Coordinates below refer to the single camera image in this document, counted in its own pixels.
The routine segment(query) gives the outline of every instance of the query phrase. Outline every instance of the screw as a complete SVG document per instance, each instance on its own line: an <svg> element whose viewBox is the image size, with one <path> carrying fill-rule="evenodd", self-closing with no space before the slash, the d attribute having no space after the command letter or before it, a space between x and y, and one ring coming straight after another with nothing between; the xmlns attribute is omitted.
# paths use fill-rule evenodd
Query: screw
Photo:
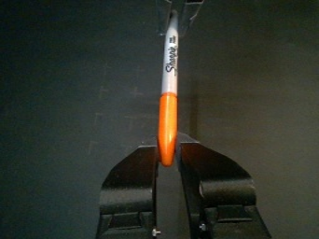
<svg viewBox="0 0 319 239"><path fill-rule="evenodd" d="M206 231L206 226L205 226L205 224L201 222L200 224L198 224L198 228L205 232Z"/></svg>
<svg viewBox="0 0 319 239"><path fill-rule="evenodd" d="M157 229L154 228L153 230L152 230L152 236L157 236L157 235L160 235L161 234L161 231L157 231Z"/></svg>

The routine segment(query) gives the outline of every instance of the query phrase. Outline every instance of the orange marker cap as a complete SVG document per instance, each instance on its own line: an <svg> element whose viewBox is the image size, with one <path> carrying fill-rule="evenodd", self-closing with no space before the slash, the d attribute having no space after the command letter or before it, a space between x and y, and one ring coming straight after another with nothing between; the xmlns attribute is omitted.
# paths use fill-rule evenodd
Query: orange marker cap
<svg viewBox="0 0 319 239"><path fill-rule="evenodd" d="M158 156L162 166L173 163L177 139L177 96L166 92L158 100Z"/></svg>

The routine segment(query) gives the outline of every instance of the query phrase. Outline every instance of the sharpie logo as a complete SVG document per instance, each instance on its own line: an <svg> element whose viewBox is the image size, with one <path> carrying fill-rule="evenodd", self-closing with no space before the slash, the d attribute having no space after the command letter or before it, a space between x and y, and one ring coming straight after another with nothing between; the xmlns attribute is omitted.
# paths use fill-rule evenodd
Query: sharpie logo
<svg viewBox="0 0 319 239"><path fill-rule="evenodd" d="M174 75L176 75L176 72L177 72L177 46L174 47L170 47L168 49L169 51L169 63L165 64L165 71L166 72L170 72L172 70L174 70Z"/></svg>

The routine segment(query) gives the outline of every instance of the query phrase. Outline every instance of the sharpie marker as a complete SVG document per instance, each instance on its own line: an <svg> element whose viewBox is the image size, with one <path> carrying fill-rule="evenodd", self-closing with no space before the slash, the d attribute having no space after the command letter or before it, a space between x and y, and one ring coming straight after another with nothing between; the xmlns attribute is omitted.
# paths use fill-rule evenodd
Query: sharpie marker
<svg viewBox="0 0 319 239"><path fill-rule="evenodd" d="M161 96L158 100L158 157L164 166L174 158L177 137L178 20L173 10L164 40Z"/></svg>

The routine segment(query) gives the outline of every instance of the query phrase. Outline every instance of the dark surface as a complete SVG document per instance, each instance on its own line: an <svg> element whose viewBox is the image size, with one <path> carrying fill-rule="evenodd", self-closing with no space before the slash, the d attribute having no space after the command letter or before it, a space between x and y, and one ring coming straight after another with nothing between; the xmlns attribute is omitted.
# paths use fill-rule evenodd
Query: dark surface
<svg viewBox="0 0 319 239"><path fill-rule="evenodd" d="M1 238L94 237L102 180L157 131L156 17L154 1L2 1ZM252 175L272 238L319 234L317 22L316 1L208 0L178 46L178 130ZM161 238L188 235L174 172Z"/></svg>

